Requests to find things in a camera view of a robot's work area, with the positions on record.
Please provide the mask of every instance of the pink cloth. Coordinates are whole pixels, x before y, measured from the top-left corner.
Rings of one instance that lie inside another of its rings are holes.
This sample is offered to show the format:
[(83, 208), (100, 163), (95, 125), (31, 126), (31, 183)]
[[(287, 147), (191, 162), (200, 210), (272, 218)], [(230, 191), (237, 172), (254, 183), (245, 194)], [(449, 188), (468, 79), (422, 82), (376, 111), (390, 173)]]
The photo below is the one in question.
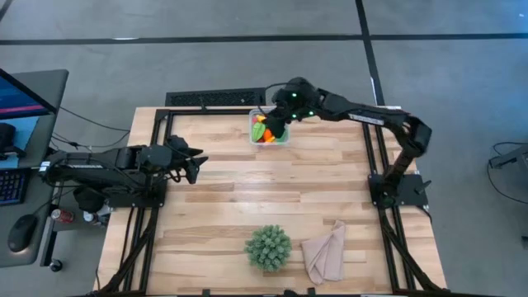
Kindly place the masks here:
[(314, 284), (343, 279), (345, 232), (345, 223), (336, 220), (330, 234), (301, 243), (306, 271)]

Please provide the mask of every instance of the green plant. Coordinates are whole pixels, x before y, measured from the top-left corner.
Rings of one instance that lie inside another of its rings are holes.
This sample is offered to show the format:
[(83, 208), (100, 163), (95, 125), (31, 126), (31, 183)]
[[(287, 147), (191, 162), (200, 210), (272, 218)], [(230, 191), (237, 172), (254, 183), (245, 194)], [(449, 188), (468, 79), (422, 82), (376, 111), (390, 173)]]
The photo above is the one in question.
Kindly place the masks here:
[(253, 232), (252, 239), (246, 241), (249, 262), (259, 269), (269, 272), (279, 271), (290, 257), (291, 241), (278, 225), (267, 225)]

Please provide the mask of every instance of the wooden tabletop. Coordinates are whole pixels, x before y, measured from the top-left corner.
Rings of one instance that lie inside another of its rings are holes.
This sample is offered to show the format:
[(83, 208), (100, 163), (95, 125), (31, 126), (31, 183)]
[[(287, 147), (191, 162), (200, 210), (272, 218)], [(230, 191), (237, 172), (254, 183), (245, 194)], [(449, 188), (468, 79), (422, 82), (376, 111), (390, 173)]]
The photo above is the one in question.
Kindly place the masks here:
[[(156, 109), (136, 110), (129, 145), (149, 144)], [(148, 294), (200, 294), (202, 289), (212, 294), (277, 294), (286, 288), (304, 293), (314, 284), (299, 243), (329, 233), (336, 219), (346, 223), (345, 279), (327, 281), (317, 292), (390, 292), (380, 224), (366, 182), (370, 169), (361, 125), (311, 118), (290, 128), (287, 146), (257, 147), (249, 143), (247, 115), (174, 118), (172, 133), (204, 149), (210, 160), (202, 165), (195, 185), (185, 179), (169, 184), (158, 218)], [(393, 162), (399, 146), (390, 132), (384, 136)], [(129, 211), (119, 209), (111, 216), (99, 264), (103, 285), (119, 266)], [(429, 219), (412, 206), (401, 212), (410, 253), (445, 287)], [(250, 266), (243, 252), (252, 232), (266, 224), (279, 224), (293, 243), (287, 266), (277, 273)], [(401, 260), (394, 254), (399, 283), (405, 287)], [(133, 288), (138, 288), (142, 259)]]

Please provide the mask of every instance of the computer mouse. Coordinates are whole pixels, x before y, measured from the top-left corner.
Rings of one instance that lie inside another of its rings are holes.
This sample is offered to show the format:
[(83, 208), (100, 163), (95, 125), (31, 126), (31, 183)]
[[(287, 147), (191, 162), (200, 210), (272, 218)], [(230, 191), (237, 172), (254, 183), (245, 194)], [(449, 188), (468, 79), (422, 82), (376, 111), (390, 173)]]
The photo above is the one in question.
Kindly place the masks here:
[(23, 215), (16, 221), (7, 237), (7, 246), (12, 252), (20, 252), (30, 245), (36, 222), (34, 214)]

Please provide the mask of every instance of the clear plastic container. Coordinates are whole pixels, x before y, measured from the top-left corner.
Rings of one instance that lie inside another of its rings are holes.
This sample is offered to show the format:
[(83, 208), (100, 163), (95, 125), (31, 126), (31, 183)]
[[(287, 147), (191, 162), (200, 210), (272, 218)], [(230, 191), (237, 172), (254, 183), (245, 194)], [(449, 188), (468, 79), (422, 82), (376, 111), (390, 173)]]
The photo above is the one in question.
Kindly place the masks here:
[[(264, 112), (268, 112), (268, 111), (271, 111), (273, 110), (273, 108), (270, 108), (270, 107), (263, 107), (262, 110)], [(288, 144), (288, 142), (290, 141), (290, 126), (289, 125), (286, 125), (285, 127), (285, 135), (283, 138), (281, 138), (282, 141), (278, 142), (278, 141), (273, 141), (273, 142), (256, 142), (256, 141), (253, 141), (253, 138), (252, 138), (252, 131), (253, 131), (253, 118), (256, 118), (256, 116), (264, 116), (261, 111), (259, 111), (258, 109), (254, 109), (254, 110), (251, 110), (249, 111), (249, 142), (251, 144), (254, 144), (254, 145), (262, 145), (262, 146), (268, 146), (268, 145), (285, 145), (285, 144)]]

